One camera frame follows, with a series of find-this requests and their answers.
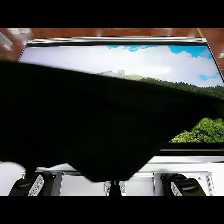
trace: cloud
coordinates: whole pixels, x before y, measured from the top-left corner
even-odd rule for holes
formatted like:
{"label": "cloud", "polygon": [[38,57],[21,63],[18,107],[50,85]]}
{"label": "cloud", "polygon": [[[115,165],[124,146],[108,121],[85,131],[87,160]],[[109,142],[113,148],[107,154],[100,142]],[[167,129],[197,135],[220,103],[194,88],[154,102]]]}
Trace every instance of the cloud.
{"label": "cloud", "polygon": [[214,78],[219,73],[212,58],[192,57],[186,51],[173,53],[168,46],[143,47],[134,52],[124,46],[27,48],[21,61],[90,73],[125,70],[126,75],[186,82],[201,87],[224,85],[221,78]]}

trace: forest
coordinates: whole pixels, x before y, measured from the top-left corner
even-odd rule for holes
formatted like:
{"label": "forest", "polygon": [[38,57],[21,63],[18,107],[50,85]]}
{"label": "forest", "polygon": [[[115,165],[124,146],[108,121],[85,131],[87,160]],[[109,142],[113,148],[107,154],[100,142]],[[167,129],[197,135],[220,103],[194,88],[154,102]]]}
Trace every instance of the forest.
{"label": "forest", "polygon": [[[223,86],[198,87],[184,82],[173,83],[167,81],[160,81],[153,78],[142,78],[140,81],[215,96],[224,100]],[[190,132],[183,131],[179,135],[174,137],[170,142],[171,143],[224,142],[224,121],[221,118],[216,120],[203,118]]]}

